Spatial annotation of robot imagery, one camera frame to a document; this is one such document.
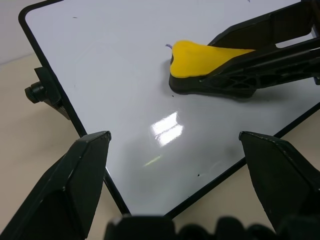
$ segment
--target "yellow object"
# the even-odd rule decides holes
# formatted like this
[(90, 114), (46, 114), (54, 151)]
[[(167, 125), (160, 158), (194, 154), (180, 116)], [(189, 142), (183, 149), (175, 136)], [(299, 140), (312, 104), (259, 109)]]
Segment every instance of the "yellow object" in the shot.
[(201, 45), (187, 40), (177, 41), (172, 47), (170, 73), (175, 78), (204, 76), (230, 59), (252, 51)]

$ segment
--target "black mount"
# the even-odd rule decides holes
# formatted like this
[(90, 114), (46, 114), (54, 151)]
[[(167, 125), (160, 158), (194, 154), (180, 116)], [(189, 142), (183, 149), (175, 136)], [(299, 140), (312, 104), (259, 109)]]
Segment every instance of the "black mount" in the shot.
[[(276, 44), (309, 34), (316, 38), (284, 48)], [(257, 89), (314, 78), (320, 85), (320, 3), (302, 0), (229, 27), (209, 46), (255, 51), (235, 57), (206, 76), (175, 78), (179, 94), (222, 94), (249, 98)]]
[(45, 102), (70, 120), (62, 104), (61, 95), (49, 71), (43, 66), (35, 68), (34, 71), (39, 81), (24, 90), (26, 97), (34, 104)]

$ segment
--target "beige table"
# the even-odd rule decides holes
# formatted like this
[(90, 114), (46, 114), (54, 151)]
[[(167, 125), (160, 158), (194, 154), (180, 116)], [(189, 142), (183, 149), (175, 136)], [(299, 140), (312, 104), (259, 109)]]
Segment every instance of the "beige table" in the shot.
[[(0, 231), (41, 175), (78, 138), (70, 121), (46, 104), (32, 104), (26, 99), (24, 89), (38, 81), (33, 69), (39, 66), (35, 55), (0, 65)], [(320, 169), (320, 111), (284, 139)], [(116, 216), (120, 216), (120, 212), (103, 186), (88, 239), (102, 240), (107, 222)], [(246, 166), (174, 221), (177, 228), (197, 223), (212, 232), (221, 216), (235, 216), (246, 226), (253, 223), (271, 226), (254, 192)]]

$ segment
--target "whiteboard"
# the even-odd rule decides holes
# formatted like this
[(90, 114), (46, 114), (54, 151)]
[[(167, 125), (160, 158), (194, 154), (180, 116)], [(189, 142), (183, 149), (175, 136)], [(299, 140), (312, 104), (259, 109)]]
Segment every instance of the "whiteboard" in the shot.
[(240, 131), (274, 135), (320, 101), (311, 78), (246, 101), (176, 94), (165, 44), (297, 2), (63, 0), (25, 20), (86, 132), (111, 131), (106, 170), (129, 211), (164, 215), (244, 157)]

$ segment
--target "wall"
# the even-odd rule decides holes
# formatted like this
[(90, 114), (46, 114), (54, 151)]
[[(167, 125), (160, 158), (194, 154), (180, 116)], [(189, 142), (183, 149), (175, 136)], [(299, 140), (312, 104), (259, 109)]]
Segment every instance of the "wall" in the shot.
[(41, 0), (0, 0), (0, 65), (33, 53), (20, 24), (20, 11)]

